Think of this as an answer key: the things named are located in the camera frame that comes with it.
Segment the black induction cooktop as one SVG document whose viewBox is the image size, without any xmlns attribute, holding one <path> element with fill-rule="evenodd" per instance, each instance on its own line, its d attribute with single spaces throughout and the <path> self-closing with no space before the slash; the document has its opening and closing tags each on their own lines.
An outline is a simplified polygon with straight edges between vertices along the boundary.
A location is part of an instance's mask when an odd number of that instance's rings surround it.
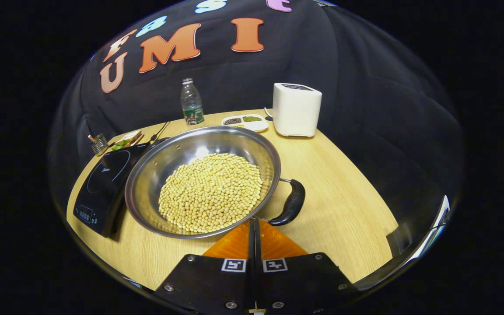
<svg viewBox="0 0 504 315">
<path fill-rule="evenodd" d="M 73 214 L 80 222 L 106 238 L 116 232 L 116 217 L 124 202 L 126 180 L 150 145 L 146 142 L 102 156 L 76 198 Z"/>
</svg>

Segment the pile of soybeans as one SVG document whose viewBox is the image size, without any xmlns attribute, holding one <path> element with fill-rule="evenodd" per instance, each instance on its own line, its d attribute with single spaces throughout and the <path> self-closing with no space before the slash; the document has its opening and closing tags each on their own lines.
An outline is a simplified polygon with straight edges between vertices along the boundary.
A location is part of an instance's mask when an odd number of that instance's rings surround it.
<svg viewBox="0 0 504 315">
<path fill-rule="evenodd" d="M 184 231 L 218 231 L 252 212 L 262 184 L 260 169 L 244 157 L 210 154 L 181 165 L 167 178 L 159 211 Z"/>
</svg>

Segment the clear plastic water bottle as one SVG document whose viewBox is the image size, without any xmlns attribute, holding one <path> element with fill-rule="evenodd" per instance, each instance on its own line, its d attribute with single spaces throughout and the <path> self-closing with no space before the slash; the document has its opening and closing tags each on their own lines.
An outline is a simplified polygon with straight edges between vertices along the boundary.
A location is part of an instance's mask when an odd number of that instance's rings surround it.
<svg viewBox="0 0 504 315">
<path fill-rule="evenodd" d="M 201 96 L 192 78 L 182 80 L 180 102 L 187 125 L 194 126 L 204 122 Z"/>
</svg>

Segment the stainless steel pot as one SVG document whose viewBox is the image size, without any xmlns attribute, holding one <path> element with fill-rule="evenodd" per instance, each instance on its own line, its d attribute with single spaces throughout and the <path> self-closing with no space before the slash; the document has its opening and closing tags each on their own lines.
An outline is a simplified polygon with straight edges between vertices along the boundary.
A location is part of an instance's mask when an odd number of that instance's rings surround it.
<svg viewBox="0 0 504 315">
<path fill-rule="evenodd" d="M 166 220 L 160 214 L 158 199 L 167 178 L 181 165 L 210 154 L 225 153 L 242 156 L 260 170 L 263 184 L 252 212 L 229 227 L 209 233 L 184 231 Z M 281 181 L 280 157 L 267 138 L 245 128 L 205 127 L 178 134 L 144 154 L 128 177 L 125 200 L 132 217 L 148 231 L 170 238 L 206 238 L 234 229 L 254 217 L 266 207 Z"/>
</svg>

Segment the black backdrop cloth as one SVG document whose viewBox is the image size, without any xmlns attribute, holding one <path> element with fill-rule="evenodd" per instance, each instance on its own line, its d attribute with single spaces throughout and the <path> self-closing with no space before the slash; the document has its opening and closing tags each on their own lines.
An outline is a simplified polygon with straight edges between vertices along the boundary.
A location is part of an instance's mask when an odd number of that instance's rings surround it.
<svg viewBox="0 0 504 315">
<path fill-rule="evenodd" d="M 153 10 L 122 30 L 127 53 L 119 86 L 103 92 L 107 42 L 80 67 L 52 123 L 49 190 L 64 212 L 91 153 L 84 132 L 116 136 L 182 117 L 178 94 L 197 79 L 206 113 L 271 104 L 278 81 L 322 92 L 316 137 L 284 137 L 285 174 L 307 190 L 306 209 L 285 231 L 327 252 L 349 279 L 368 288 L 394 277 L 422 242 L 439 205 L 460 198 L 462 126 L 428 66 L 401 42 L 339 6 L 290 0 L 291 12 L 266 0 L 185 0 Z"/>
</svg>

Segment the white toaster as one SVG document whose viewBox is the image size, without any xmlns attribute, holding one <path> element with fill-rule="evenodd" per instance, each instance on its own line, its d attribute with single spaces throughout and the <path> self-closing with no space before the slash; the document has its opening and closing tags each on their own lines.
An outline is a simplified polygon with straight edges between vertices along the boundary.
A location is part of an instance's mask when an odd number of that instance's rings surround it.
<svg viewBox="0 0 504 315">
<path fill-rule="evenodd" d="M 314 137 L 322 92 L 303 84 L 274 83 L 272 120 L 284 137 Z"/>
</svg>

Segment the white divided plate with beans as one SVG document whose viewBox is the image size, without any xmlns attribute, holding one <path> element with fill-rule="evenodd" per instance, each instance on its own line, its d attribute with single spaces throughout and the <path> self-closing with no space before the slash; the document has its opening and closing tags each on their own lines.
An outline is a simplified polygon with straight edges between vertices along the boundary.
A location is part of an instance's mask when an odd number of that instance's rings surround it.
<svg viewBox="0 0 504 315">
<path fill-rule="evenodd" d="M 263 132 L 269 124 L 267 120 L 259 114 L 245 114 L 228 116 L 222 119 L 223 126 L 241 127 L 254 132 Z"/>
</svg>

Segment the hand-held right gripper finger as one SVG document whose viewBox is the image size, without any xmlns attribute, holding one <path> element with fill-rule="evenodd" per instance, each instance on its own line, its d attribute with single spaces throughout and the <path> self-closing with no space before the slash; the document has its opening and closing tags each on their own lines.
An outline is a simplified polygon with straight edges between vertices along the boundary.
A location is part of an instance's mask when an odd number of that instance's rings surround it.
<svg viewBox="0 0 504 315">
<path fill-rule="evenodd" d="M 306 253 L 264 220 L 255 229 L 257 305 L 266 315 L 340 315 L 359 297 L 326 253 Z"/>
<path fill-rule="evenodd" d="M 192 315 L 245 315 L 254 306 L 253 227 L 244 223 L 213 246 L 184 255 L 155 296 Z"/>
</svg>

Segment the sandwich on small plate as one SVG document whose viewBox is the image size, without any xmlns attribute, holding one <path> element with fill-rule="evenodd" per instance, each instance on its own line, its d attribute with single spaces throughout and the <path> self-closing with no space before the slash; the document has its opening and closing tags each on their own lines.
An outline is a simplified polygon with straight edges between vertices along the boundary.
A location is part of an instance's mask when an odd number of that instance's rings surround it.
<svg viewBox="0 0 504 315">
<path fill-rule="evenodd" d="M 110 150 L 116 151 L 130 147 L 132 145 L 136 145 L 143 135 L 144 134 L 142 133 L 141 129 L 125 134 L 122 138 L 120 138 L 120 140 L 114 142 L 114 145 L 110 147 Z"/>
</svg>

